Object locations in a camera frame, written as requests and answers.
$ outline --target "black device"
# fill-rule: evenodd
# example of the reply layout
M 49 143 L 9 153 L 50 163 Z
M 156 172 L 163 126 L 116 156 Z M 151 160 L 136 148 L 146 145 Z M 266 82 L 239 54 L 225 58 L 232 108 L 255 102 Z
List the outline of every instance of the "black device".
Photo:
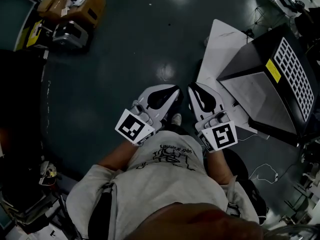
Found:
M 250 127 L 292 145 L 308 135 L 319 88 L 287 25 L 243 46 L 217 80 L 248 113 Z
M 295 0 L 294 5 L 299 13 L 302 13 L 302 10 L 305 8 L 305 3 L 300 0 Z
M 287 1 L 287 0 L 279 0 L 279 1 L 281 2 L 281 4 L 284 7 L 290 9 L 293 13 L 297 13 L 298 12 L 297 9 L 295 7 L 293 7 L 289 1 Z

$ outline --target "white cable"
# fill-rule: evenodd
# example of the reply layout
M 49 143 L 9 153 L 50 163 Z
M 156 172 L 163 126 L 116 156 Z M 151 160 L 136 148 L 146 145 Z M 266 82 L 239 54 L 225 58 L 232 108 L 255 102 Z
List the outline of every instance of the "white cable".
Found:
M 267 180 L 267 179 L 265 179 L 265 178 L 259 178 L 259 175 L 258 175 L 258 174 L 256 175 L 255 178 L 252 179 L 252 181 L 254 181 L 254 180 L 266 181 L 266 182 L 268 182 L 268 183 L 270 183 L 270 184 L 273 184 L 273 183 L 277 182 L 277 181 L 278 181 L 278 173 L 277 173 L 277 172 L 272 168 L 272 166 L 271 166 L 270 164 L 268 164 L 268 163 L 261 164 L 261 165 L 259 165 L 257 168 L 255 168 L 254 171 L 253 171 L 253 173 L 250 175 L 249 180 L 250 180 L 251 177 L 254 175 L 254 173 L 256 172 L 256 170 L 259 169 L 259 168 L 262 167 L 262 166 L 269 166 L 269 167 L 271 168 L 271 170 L 274 171 L 274 173 L 275 173 L 274 182 L 270 182 L 269 180 Z
M 240 141 L 240 142 L 244 142 L 244 141 L 246 141 L 247 139 L 249 139 L 249 138 L 251 138 L 252 136 L 256 136 L 257 134 L 252 134 L 252 135 L 250 135 L 249 137 L 247 137 L 247 138 L 245 138 L 245 139 L 239 139 L 238 138 L 238 141 Z
M 302 176 L 306 176 L 312 182 L 316 180 L 315 178 L 312 178 L 309 174 L 306 174 L 306 173 L 302 173 Z

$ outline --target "white grid panel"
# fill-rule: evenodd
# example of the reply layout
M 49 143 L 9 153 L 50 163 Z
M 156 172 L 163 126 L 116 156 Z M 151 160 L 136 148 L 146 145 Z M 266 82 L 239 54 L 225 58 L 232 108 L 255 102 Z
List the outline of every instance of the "white grid panel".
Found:
M 303 119 L 307 121 L 314 102 L 314 94 L 312 93 L 304 69 L 284 37 L 274 55 L 274 60 L 290 84 Z

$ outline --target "clutter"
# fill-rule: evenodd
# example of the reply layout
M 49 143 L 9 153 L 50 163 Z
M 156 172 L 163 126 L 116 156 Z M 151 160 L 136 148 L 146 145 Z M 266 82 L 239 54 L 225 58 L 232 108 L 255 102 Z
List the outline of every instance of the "clutter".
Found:
M 42 186 L 51 186 L 56 183 L 57 169 L 53 163 L 44 161 L 40 166 L 39 184 Z
M 47 49 L 52 42 L 53 31 L 50 27 L 51 25 L 44 19 L 37 21 L 29 34 L 26 47 Z
M 67 13 L 62 17 L 69 21 L 75 21 L 83 26 L 96 27 L 100 20 L 105 0 L 67 0 L 66 7 L 69 8 Z
M 56 26 L 52 42 L 69 50 L 86 46 L 88 33 L 74 21 L 63 22 Z
M 105 5 L 105 0 L 42 0 L 37 12 L 55 24 L 68 20 L 95 28 Z
M 43 18 L 53 23 L 60 23 L 61 12 L 66 7 L 67 0 L 42 0 L 37 8 L 37 12 Z

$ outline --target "gray t-shirt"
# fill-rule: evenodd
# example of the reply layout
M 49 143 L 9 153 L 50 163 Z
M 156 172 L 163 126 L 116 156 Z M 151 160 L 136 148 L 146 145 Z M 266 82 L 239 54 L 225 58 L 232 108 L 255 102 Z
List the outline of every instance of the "gray t-shirt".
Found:
M 94 165 L 67 198 L 68 213 L 83 238 L 91 214 L 108 182 L 116 185 L 114 239 L 122 240 L 148 216 L 173 204 L 209 203 L 226 211 L 228 186 L 208 177 L 199 143 L 188 135 L 160 131 L 134 154 L 125 172 Z M 241 217 L 258 222 L 243 188 L 236 182 L 235 200 Z

